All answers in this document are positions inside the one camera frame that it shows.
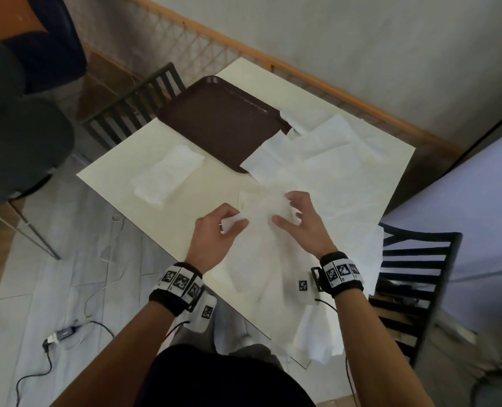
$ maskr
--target black shirt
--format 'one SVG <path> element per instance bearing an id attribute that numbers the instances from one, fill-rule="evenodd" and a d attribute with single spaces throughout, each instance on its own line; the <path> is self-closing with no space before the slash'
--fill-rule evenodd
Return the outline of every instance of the black shirt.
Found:
<path id="1" fill-rule="evenodd" d="M 169 347 L 155 358 L 136 403 L 167 405 L 315 406 L 291 376 L 269 363 L 189 345 Z"/>

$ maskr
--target white table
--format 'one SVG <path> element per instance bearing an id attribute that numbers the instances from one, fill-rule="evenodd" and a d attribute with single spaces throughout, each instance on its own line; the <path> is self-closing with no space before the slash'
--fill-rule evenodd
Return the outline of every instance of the white table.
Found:
<path id="1" fill-rule="evenodd" d="M 372 179 L 389 185 L 379 195 L 378 205 L 383 207 L 372 212 L 379 221 L 411 158 L 413 147 L 245 59 L 236 60 L 218 76 L 277 109 L 323 109 L 341 114 L 358 135 L 381 148 L 388 163 Z M 131 178 L 165 157 L 176 144 L 185 144 L 206 158 L 166 200 L 163 208 L 158 209 L 134 196 Z M 186 256 L 196 218 L 223 202 L 237 205 L 241 190 L 260 189 L 251 176 L 232 171 L 158 119 L 139 129 L 78 176 L 176 260 Z M 216 294 L 269 336 L 271 332 L 254 320 L 256 302 L 245 294 L 236 293 L 227 278 L 226 268 L 221 263 L 208 272 L 204 280 Z M 290 346 L 286 350 L 302 365 L 308 364 L 308 358 L 299 350 Z"/>

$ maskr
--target person's right hand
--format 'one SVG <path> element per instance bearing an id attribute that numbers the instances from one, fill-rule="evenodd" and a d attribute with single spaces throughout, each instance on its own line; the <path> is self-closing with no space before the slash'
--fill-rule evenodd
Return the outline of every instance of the person's right hand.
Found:
<path id="1" fill-rule="evenodd" d="M 325 254 L 337 251 L 338 249 L 330 239 L 321 217 L 311 203 L 309 193 L 291 191 L 285 196 L 290 201 L 290 205 L 299 210 L 296 216 L 301 218 L 302 222 L 300 225 L 295 225 L 285 218 L 275 215 L 271 218 L 274 224 L 288 232 L 305 251 L 313 254 L 317 260 L 320 260 Z"/>

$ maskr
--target chair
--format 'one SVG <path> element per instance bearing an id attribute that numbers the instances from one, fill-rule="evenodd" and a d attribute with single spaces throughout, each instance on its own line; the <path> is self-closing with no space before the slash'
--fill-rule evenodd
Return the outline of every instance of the chair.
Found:
<path id="1" fill-rule="evenodd" d="M 102 147 L 110 150 L 145 126 L 160 107 L 175 98 L 177 94 L 168 75 L 179 92 L 186 90 L 174 65 L 168 63 L 82 125 Z"/>
<path id="2" fill-rule="evenodd" d="M 383 241 L 382 271 L 370 304 L 382 309 L 380 312 L 399 316 L 397 320 L 384 315 L 379 318 L 386 328 L 413 337 L 407 340 L 411 344 L 398 340 L 396 343 L 414 367 L 441 304 L 462 234 L 419 233 L 379 225 L 390 236 Z"/>

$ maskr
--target chair leg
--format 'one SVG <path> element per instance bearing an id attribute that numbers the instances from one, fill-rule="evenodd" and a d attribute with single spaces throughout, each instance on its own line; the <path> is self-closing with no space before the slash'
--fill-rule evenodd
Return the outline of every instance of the chair leg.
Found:
<path id="1" fill-rule="evenodd" d="M 10 228 L 13 228 L 16 230 L 18 233 L 21 235 L 25 236 L 27 239 L 29 239 L 31 242 L 36 244 L 38 247 L 40 247 L 42 250 L 44 250 L 47 254 L 49 254 L 51 257 L 53 257 L 55 260 L 60 260 L 60 256 L 53 250 L 53 248 L 49 245 L 49 243 L 38 233 L 38 231 L 35 229 L 35 227 L 30 223 L 27 218 L 12 204 L 11 201 L 8 201 L 8 205 L 11 207 L 12 210 L 23 220 L 26 226 L 31 229 L 31 231 L 35 234 L 35 236 L 42 242 L 42 244 L 38 243 L 36 240 L 34 240 L 31 236 L 28 234 L 25 234 L 23 230 L 21 230 L 19 227 L 12 226 L 9 222 L 7 222 L 4 218 L 0 216 L 0 221 L 2 221 L 4 224 L 9 226 Z"/>

